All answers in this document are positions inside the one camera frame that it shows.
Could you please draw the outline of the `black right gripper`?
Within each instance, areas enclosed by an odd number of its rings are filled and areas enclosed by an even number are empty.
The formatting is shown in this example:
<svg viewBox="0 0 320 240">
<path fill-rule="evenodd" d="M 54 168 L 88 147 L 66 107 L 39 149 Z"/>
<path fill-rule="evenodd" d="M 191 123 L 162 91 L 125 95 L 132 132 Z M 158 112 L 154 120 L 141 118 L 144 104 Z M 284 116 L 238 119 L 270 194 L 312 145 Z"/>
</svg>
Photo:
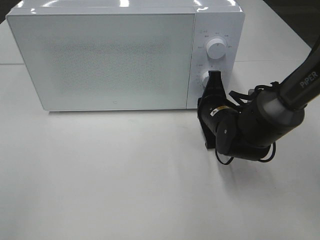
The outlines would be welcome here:
<svg viewBox="0 0 320 240">
<path fill-rule="evenodd" d="M 197 105 L 197 117 L 202 131 L 216 133 L 218 125 L 228 114 L 238 113 L 236 105 L 227 99 L 221 72 L 209 70 L 207 84 Z"/>
</svg>

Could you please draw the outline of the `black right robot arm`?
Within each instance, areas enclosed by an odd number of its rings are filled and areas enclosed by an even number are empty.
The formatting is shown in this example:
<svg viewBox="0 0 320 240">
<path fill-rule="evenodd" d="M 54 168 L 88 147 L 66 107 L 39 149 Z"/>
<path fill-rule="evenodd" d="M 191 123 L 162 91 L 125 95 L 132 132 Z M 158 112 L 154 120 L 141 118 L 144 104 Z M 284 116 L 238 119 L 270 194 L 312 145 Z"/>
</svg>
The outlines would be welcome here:
<svg viewBox="0 0 320 240">
<path fill-rule="evenodd" d="M 267 163 L 278 139 L 304 120 L 305 107 L 320 93 L 320 44 L 282 82 L 257 85 L 247 94 L 225 92 L 221 72 L 211 70 L 197 117 L 205 147 L 216 156 Z"/>
</svg>

